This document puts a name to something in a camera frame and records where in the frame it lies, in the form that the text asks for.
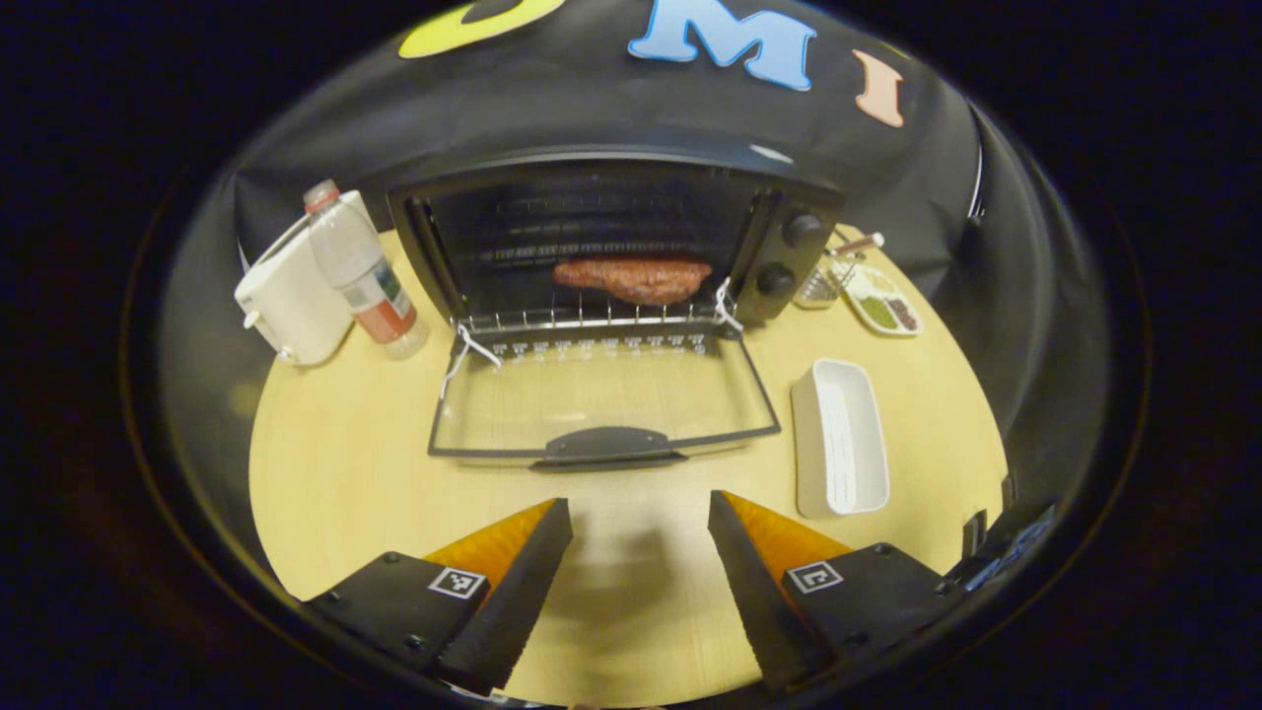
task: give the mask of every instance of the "letter m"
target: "letter m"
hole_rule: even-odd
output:
[[[746,71],[798,91],[810,88],[806,42],[815,30],[771,10],[737,20],[719,0],[656,0],[649,32],[627,44],[627,52],[645,59],[692,62],[697,48],[688,43],[689,25],[716,64],[731,66],[757,44],[758,53],[745,62]]]

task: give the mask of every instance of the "toaster oven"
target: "toaster oven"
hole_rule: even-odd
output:
[[[430,454],[642,467],[779,433],[741,329],[793,299],[843,202],[790,168],[750,146],[727,159],[573,148],[390,189],[404,251],[462,333]],[[683,259],[708,274],[665,304],[555,277],[559,264],[610,259]],[[464,359],[466,333],[502,367]]]

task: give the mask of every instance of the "wooden table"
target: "wooden table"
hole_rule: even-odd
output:
[[[432,459],[425,448],[452,330],[425,298],[394,232],[386,253],[430,342],[391,362],[361,328],[313,370],[276,363],[259,404],[250,497],[280,583],[310,599],[385,550],[424,556],[551,497],[569,499],[574,541],[506,695],[606,706],[678,702],[760,678],[722,564],[705,530],[712,489],[799,518],[789,391],[819,358],[864,367],[888,451],[890,503],[806,521],[851,547],[891,542],[939,573],[960,555],[962,526],[1001,511],[1003,449],[982,390],[946,327],[883,253],[924,332],[873,334],[837,303],[794,305],[746,343],[780,417],[780,435],[647,470],[538,474]]]

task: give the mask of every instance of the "oven knob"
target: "oven knob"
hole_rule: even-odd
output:
[[[772,298],[793,295],[798,288],[798,276],[784,264],[767,264],[758,269],[758,291]]]
[[[828,230],[824,228],[824,222],[819,221],[819,217],[810,212],[800,212],[785,222],[785,226],[780,230],[780,235],[784,236],[785,243],[789,246],[798,246],[799,243],[809,243],[811,241],[824,243],[828,240]]]

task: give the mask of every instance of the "white string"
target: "white string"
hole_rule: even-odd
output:
[[[461,348],[461,353],[457,354],[456,362],[452,363],[452,370],[448,371],[447,372],[447,377],[443,378],[443,391],[438,396],[439,400],[445,400],[447,399],[447,383],[452,382],[452,378],[456,377],[456,373],[461,372],[461,366],[464,363],[464,354],[468,353],[469,347],[472,347],[473,349],[477,349],[478,352],[481,352],[482,354],[485,354],[485,357],[486,357],[487,361],[495,363],[495,370],[498,371],[500,368],[504,367],[504,361],[501,361],[497,357],[497,354],[495,354],[493,352],[491,352],[486,347],[482,347],[476,339],[473,339],[473,337],[469,334],[469,330],[468,330],[467,327],[464,327],[462,324],[461,325],[456,325],[456,332],[457,332],[457,334],[459,334],[464,339],[464,347]]]
[[[727,284],[731,280],[732,276],[723,279],[718,290],[714,291],[714,311],[718,314],[721,320],[736,328],[737,332],[741,332],[745,329],[745,325],[742,325],[736,318],[732,317],[732,313],[728,313],[727,310]]]

